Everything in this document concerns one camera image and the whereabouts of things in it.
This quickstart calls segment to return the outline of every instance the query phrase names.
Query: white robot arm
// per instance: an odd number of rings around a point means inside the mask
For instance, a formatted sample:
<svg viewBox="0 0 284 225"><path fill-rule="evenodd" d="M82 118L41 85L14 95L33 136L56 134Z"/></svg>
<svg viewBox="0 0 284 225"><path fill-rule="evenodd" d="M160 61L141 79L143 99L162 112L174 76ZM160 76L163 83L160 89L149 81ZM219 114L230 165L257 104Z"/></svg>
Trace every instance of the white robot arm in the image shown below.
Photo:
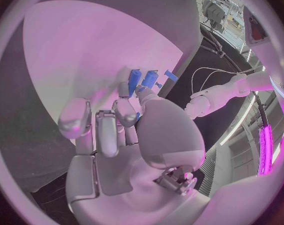
<svg viewBox="0 0 284 225"><path fill-rule="evenodd" d="M268 90L273 90L273 87L266 71L250 75L237 74L224 85L212 86L192 94L185 111L192 119L203 117L225 106L233 97L245 97L251 91Z"/></svg>

